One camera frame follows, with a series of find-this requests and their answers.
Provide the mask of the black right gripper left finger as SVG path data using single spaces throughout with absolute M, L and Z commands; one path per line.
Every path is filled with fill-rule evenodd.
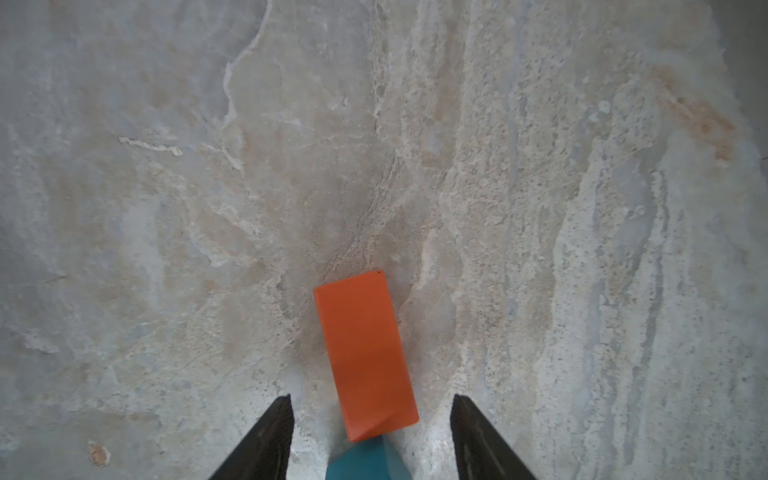
M 291 396 L 277 397 L 210 480 L 285 480 L 294 424 Z

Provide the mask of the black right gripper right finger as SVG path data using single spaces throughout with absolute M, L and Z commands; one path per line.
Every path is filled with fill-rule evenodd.
M 454 396 L 450 427 L 460 480 L 535 480 L 468 396 Z

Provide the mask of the teal cube block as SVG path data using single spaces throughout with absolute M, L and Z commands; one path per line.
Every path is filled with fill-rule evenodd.
M 411 480 L 412 475 L 384 436 L 356 443 L 332 460 L 326 480 Z

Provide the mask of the orange-red rectangular block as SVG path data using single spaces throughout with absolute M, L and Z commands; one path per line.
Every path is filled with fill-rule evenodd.
M 348 439 L 416 424 L 419 413 L 385 273 L 314 289 Z

